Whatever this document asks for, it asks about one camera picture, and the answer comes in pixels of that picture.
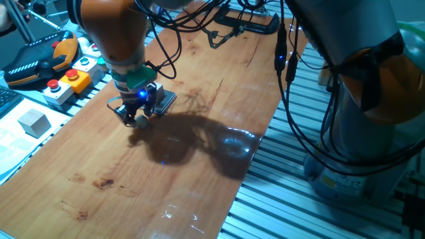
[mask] wood grain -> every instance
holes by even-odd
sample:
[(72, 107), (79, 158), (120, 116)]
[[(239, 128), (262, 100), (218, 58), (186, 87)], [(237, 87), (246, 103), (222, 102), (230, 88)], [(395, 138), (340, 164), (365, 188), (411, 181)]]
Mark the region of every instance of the wood grain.
[[(175, 33), (159, 36), (173, 52)], [(280, 100), (277, 36), (243, 33), (216, 50), (202, 32), (182, 38), (177, 79), (157, 80), (178, 97), (168, 114), (128, 129), (106, 107), (118, 95), (107, 84), (0, 187), (0, 229), (20, 239), (216, 237)], [(155, 41), (146, 56), (165, 60)]]

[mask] emergency stop button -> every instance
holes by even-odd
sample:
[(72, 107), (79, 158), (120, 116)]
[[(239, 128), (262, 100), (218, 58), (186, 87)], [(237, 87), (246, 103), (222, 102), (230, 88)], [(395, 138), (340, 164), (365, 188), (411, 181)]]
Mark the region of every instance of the emergency stop button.
[(58, 80), (49, 80), (47, 82), (47, 86), (50, 88), (52, 92), (56, 92), (60, 90), (59, 82)]
[(60, 43), (60, 41), (55, 41), (53, 44), (52, 44), (52, 48), (53, 49), (55, 49), (58, 45), (59, 45), (59, 43)]
[(93, 44), (93, 46), (92, 46), (92, 50), (93, 50), (93, 51), (99, 51), (99, 48), (98, 48), (98, 46), (96, 46), (96, 44)]
[(66, 77), (68, 77), (70, 80), (75, 80), (78, 77), (78, 71), (75, 69), (71, 69), (66, 72)]

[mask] black cable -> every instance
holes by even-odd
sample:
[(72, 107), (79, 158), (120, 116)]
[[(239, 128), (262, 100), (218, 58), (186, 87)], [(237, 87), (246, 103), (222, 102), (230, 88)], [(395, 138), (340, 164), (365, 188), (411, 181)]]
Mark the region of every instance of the black cable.
[[(279, 82), (280, 93), (282, 95), (282, 101), (284, 102), (285, 108), (287, 109), (286, 110), (286, 115), (287, 115), (287, 118), (289, 118), (290, 117), (290, 113), (289, 113), (289, 94), (290, 94), (290, 86), (291, 86), (291, 84), (289, 83), (287, 85), (287, 88), (286, 88), (286, 97), (285, 97), (284, 89), (283, 89), (283, 86), (282, 86), (282, 77), (279, 76), (279, 75), (278, 75), (278, 82)], [(386, 171), (388, 169), (391, 169), (391, 168), (393, 168), (395, 166), (398, 166), (398, 165), (400, 165), (402, 163), (405, 163), (405, 162), (409, 161), (410, 158), (414, 155), (414, 154), (413, 155), (406, 155), (402, 159), (400, 159), (399, 161), (396, 161), (395, 163), (392, 163), (392, 164), (390, 164), (390, 165), (388, 165), (386, 167), (383, 167), (381, 169), (377, 169), (375, 171), (369, 171), (369, 172), (366, 172), (366, 173), (348, 173), (348, 172), (343, 172), (343, 171), (340, 171), (338, 169), (335, 169), (335, 168), (329, 166), (327, 163), (323, 162), (315, 153), (311, 152), (310, 149), (305, 145), (305, 143), (299, 137), (299, 135), (297, 134), (297, 132), (294, 129), (294, 126), (292, 124), (290, 124), (290, 128), (291, 128), (292, 132), (294, 133), (295, 137), (297, 138), (297, 140), (301, 143), (301, 146), (307, 151), (307, 153), (309, 153), (316, 161), (318, 161), (320, 164), (322, 164), (325, 168), (327, 168), (329, 170), (332, 170), (332, 171), (334, 171), (336, 173), (342, 174), (342, 175), (357, 176), (357, 177), (373, 175), (373, 174), (380, 173), (380, 172)]]
[[(289, 33), (289, 36), (288, 36), (288, 38), (289, 38), (289, 40), (290, 40), (290, 43), (291, 43), (291, 45), (292, 45), (292, 47), (293, 48), (295, 48), (295, 46), (294, 46), (294, 44), (293, 44), (293, 42), (292, 42), (292, 39), (291, 39), (291, 32), (292, 32), (292, 29), (293, 29), (293, 27), (294, 27), (294, 19), (295, 19), (295, 17), (293, 16), (292, 17), (292, 22), (291, 22), (291, 27), (290, 27), (290, 33)], [(312, 66), (310, 66), (309, 64), (307, 64), (304, 60), (303, 60), (303, 58), (297, 53), (297, 55), (298, 55), (298, 58), (299, 58), (299, 60), (302, 62), (302, 63), (304, 63), (308, 68), (310, 68), (310, 69), (312, 69), (312, 70), (323, 70), (323, 69), (328, 69), (329, 68), (329, 66), (323, 66), (323, 67), (321, 67), (321, 68), (316, 68), (316, 67), (312, 67)]]
[[(331, 81), (331, 80), (332, 80), (332, 76), (331, 76), (331, 77), (329, 77), (328, 84), (330, 83), (330, 81)], [(325, 115), (324, 115), (324, 117), (323, 117), (323, 121), (321, 122), (321, 127), (320, 127), (320, 142), (321, 142), (321, 144), (322, 144), (323, 148), (325, 148), (325, 150), (326, 150), (326, 151), (328, 151), (328, 152), (329, 152), (329, 149), (328, 149), (328, 147), (326, 146), (325, 139), (324, 139), (324, 135), (325, 135), (325, 125), (326, 125), (326, 121), (327, 121), (327, 116), (329, 115), (329, 112), (330, 112), (330, 110), (331, 110), (331, 106), (332, 106), (331, 102), (333, 102), (333, 98), (334, 98), (334, 97), (335, 97), (335, 94), (334, 94), (334, 92), (332, 91), (332, 92), (331, 92), (331, 98), (329, 99), (329, 103), (328, 103), (328, 105), (327, 105), (327, 108), (326, 108), (326, 111), (325, 111)]]
[(168, 75), (162, 73), (162, 71), (160, 70), (161, 69), (160, 66), (157, 67), (157, 69), (154, 69), (154, 70), (156, 70), (158, 73), (160, 73), (165, 78), (170, 79), (170, 80), (173, 80), (173, 79), (175, 79), (177, 77), (177, 71), (175, 69), (174, 62), (170, 59), (170, 56), (168, 55), (167, 51), (165, 50), (164, 46), (162, 45), (162, 42), (161, 42), (161, 40), (158, 37), (158, 34), (157, 34), (156, 29), (155, 29), (155, 25), (153, 24), (153, 21), (151, 21), (151, 27), (152, 27), (153, 34), (155, 35), (155, 38), (158, 41), (159, 47), (161, 47), (161, 50), (163, 51), (165, 57), (167, 58), (167, 60), (169, 61), (171, 67), (173, 68), (174, 75), (173, 76), (168, 76)]
[(338, 150), (338, 148), (335, 146), (335, 142), (333, 140), (333, 126), (335, 123), (335, 117), (337, 116), (338, 111), (338, 101), (339, 101), (339, 84), (338, 84), (338, 77), (336, 74), (333, 75), (333, 85), (332, 85), (332, 91), (335, 94), (335, 97), (333, 99), (333, 109), (332, 109), (332, 116), (331, 116), (331, 125), (329, 126), (329, 140), (331, 142), (332, 149), (334, 152), (336, 152), (339, 156), (344, 157)]
[[(214, 17), (207, 21), (209, 14), (212, 12), (212, 10), (223, 3), (228, 4), (229, 2), (230, 0), (207, 1), (190, 15), (185, 15), (175, 20), (169, 20), (154, 13), (151, 9), (149, 9), (149, 7), (146, 7), (143, 4), (142, 0), (135, 0), (135, 4), (138, 6), (139, 10), (144, 12), (157, 25), (174, 30), (174, 31), (180, 31), (182, 33), (193, 33), (206, 27), (208, 24), (214, 21)], [(199, 24), (197, 24), (196, 26), (186, 25), (186, 23), (188, 23), (189, 21), (192, 21), (195, 17), (197, 17), (198, 15), (202, 13), (205, 13), (205, 14), (203, 19), (199, 21)]]
[[(171, 17), (171, 15), (168, 13), (168, 11), (165, 11), (165, 14), (170, 18), (173, 19)], [(181, 42), (181, 36), (180, 36), (180, 32), (179, 31), (175, 31), (176, 36), (177, 36), (177, 50), (176, 52), (173, 54), (173, 56), (170, 57), (170, 59), (172, 59), (172, 62), (175, 63), (181, 55), (181, 51), (182, 51), (182, 42)], [(162, 62), (162, 64), (160, 65), (160, 67), (164, 67), (164, 66), (169, 66), (171, 63), (168, 62), (168, 60), (165, 60), (164, 62)]]

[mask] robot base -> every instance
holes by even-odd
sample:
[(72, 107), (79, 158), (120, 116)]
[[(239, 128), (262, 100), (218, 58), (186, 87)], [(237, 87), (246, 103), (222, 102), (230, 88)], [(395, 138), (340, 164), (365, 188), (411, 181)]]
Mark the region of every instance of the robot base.
[[(359, 172), (359, 168), (340, 168), (316, 152), (331, 167), (340, 171)], [(373, 204), (380, 206), (393, 192), (406, 171), (408, 161), (381, 173), (364, 177), (348, 176), (329, 170), (307, 154), (304, 159), (304, 175), (313, 190), (322, 198), (339, 204)]]

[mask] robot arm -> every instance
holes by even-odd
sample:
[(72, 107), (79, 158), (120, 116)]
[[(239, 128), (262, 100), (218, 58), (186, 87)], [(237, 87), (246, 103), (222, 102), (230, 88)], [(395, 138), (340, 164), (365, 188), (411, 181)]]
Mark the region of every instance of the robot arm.
[[(176, 9), (190, 1), (156, 0), (154, 3), (165, 9)], [(153, 83), (157, 74), (144, 66), (146, 15), (134, 0), (68, 0), (67, 5), (70, 20), (89, 34), (112, 72), (123, 106), (108, 107), (126, 126), (137, 127), (137, 110), (144, 108), (149, 117), (157, 99), (157, 87)]]

